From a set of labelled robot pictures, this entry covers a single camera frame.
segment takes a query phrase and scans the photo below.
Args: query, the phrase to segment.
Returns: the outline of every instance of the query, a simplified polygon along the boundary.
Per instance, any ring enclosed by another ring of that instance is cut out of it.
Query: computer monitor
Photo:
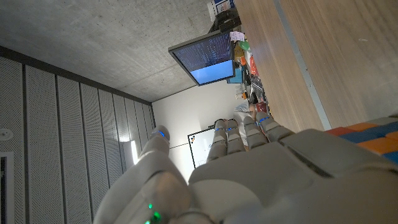
[[[234,77],[234,47],[219,30],[169,47],[170,55],[198,85]]]

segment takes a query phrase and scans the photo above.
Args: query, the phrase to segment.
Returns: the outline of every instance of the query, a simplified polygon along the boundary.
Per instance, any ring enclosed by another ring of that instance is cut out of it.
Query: whiteboard
[[[214,131],[214,129],[207,129],[188,135],[194,168],[206,163],[211,145],[213,144]]]

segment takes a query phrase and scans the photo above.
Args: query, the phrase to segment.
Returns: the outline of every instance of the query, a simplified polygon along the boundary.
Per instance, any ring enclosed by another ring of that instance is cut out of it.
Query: perforated wall panel
[[[134,107],[134,101],[124,99],[126,102],[127,122],[129,125],[130,139],[135,141],[138,151],[142,151],[141,142],[139,140],[138,124],[136,109]]]
[[[54,74],[26,66],[29,223],[63,223]]]
[[[153,110],[152,106],[149,107],[149,111],[150,111],[150,120],[152,121],[152,128],[155,129],[156,125],[155,125],[155,118],[154,118],[154,110]]]
[[[88,177],[91,189],[91,209],[93,215],[108,190],[104,140],[96,88],[81,84],[83,106],[83,127],[85,130]]]
[[[122,174],[122,164],[118,142],[118,132],[114,118],[112,93],[99,90],[104,142],[108,162],[109,183],[112,185]]]
[[[57,79],[67,223],[91,223],[79,83]]]
[[[152,133],[153,127],[152,127],[152,119],[150,115],[150,109],[148,105],[142,105],[142,109],[144,110],[144,118],[145,118],[145,125],[147,127],[147,135],[148,139],[150,137],[150,134]]]
[[[119,145],[123,149],[123,143],[130,141],[129,126],[127,125],[126,108],[124,107],[124,98],[113,95],[114,111],[116,113],[116,124],[119,132]],[[126,160],[124,160],[124,150],[121,150],[121,160],[123,171],[126,170]]]
[[[144,148],[145,144],[148,141],[147,126],[145,124],[144,110],[142,107],[142,103],[134,102],[134,104],[136,106],[136,115],[137,115],[139,137],[141,140],[141,148]]]
[[[14,134],[10,140],[0,141],[0,151],[14,152],[14,221],[25,224],[22,64],[0,57],[0,77],[0,128]]]

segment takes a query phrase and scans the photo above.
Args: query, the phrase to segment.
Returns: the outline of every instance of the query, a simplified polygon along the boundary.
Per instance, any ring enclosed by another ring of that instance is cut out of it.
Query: wooden desk surface
[[[286,30],[279,0],[235,0],[275,120],[323,129]],[[398,112],[395,0],[280,0],[332,128]]]

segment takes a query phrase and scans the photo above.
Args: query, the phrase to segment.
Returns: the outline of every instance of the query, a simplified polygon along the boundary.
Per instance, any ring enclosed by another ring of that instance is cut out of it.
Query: orange block
[[[357,145],[380,154],[398,151],[398,141],[388,138],[373,139],[358,143]]]
[[[354,130],[354,131],[364,131],[368,128],[374,128],[377,127],[377,124],[371,124],[371,123],[359,123],[359,124],[354,124],[351,126],[348,126],[346,128]]]
[[[398,141],[398,131],[386,134],[386,138]]]

